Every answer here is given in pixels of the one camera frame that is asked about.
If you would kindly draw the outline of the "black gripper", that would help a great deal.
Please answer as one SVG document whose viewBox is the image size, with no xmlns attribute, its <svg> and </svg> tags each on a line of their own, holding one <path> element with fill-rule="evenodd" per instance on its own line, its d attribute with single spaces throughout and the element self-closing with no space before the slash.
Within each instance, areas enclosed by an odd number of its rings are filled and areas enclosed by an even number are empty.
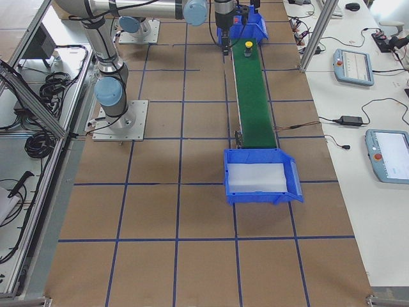
<svg viewBox="0 0 409 307">
<path fill-rule="evenodd" d="M 234 16 L 236 15 L 236 4 L 234 0 L 214 0 L 215 21 L 219 30 L 219 43 L 222 44 L 222 53 L 224 56 L 229 55 L 230 39 L 225 36 L 225 31 L 229 31 L 233 25 Z"/>
<path fill-rule="evenodd" d="M 249 18 L 249 7 L 247 5 L 238 4 L 236 16 L 240 18 L 241 25 L 246 25 Z"/>
</svg>

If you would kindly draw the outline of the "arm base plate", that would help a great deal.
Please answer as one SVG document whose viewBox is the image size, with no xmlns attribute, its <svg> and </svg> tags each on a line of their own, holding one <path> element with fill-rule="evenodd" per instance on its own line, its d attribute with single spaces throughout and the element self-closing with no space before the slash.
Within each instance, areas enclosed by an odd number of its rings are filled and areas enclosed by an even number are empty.
<svg viewBox="0 0 409 307">
<path fill-rule="evenodd" d="M 104 120 L 97 121 L 93 132 L 93 141 L 143 141 L 148 113 L 147 100 L 129 100 L 127 112 L 113 125 L 115 118 L 106 117 L 103 107 L 100 107 L 99 116 Z"/>
<path fill-rule="evenodd" d="M 122 32 L 119 37 L 120 45 L 148 45 L 156 44 L 158 41 L 158 34 L 160 29 L 159 20 L 146 19 L 140 26 L 138 32 L 129 33 Z"/>
</svg>

